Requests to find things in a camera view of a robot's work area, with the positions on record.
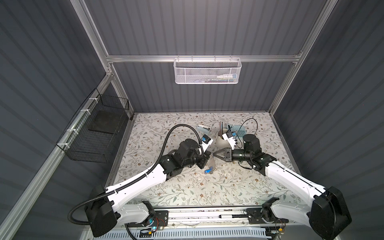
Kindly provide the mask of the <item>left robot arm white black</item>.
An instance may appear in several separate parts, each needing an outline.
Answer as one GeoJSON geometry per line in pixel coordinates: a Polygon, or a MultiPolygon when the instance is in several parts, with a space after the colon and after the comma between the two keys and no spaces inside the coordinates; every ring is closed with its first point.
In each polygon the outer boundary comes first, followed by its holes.
{"type": "Polygon", "coordinates": [[[145,174],[143,178],[138,175],[132,177],[131,180],[134,183],[131,186],[121,190],[123,185],[129,183],[129,181],[124,181],[110,186],[106,190],[101,187],[94,188],[91,193],[92,197],[109,192],[112,195],[85,206],[85,213],[93,236],[100,237],[117,224],[151,226],[157,217],[153,206],[148,201],[135,205],[129,205],[128,202],[147,189],[179,175],[186,167],[197,165],[203,169],[210,158],[211,152],[207,149],[212,143],[213,140],[207,135],[203,136],[201,144],[195,140],[186,139],[180,143],[178,149],[161,156],[160,162],[153,166],[154,170],[151,173],[145,174]]]}

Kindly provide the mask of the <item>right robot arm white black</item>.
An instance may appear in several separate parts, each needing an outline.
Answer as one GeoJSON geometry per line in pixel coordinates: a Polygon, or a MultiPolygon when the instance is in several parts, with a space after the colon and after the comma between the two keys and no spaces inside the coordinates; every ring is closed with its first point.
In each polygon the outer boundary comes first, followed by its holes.
{"type": "Polygon", "coordinates": [[[262,151],[260,140],[252,134],[243,137],[243,148],[223,148],[213,153],[225,162],[247,162],[254,170],[285,186],[303,205],[285,202],[278,197],[267,200],[260,211],[266,223],[287,219],[310,227],[324,240],[335,239],[348,225],[352,216],[342,192],[326,188],[286,168],[275,157],[262,151]]]}

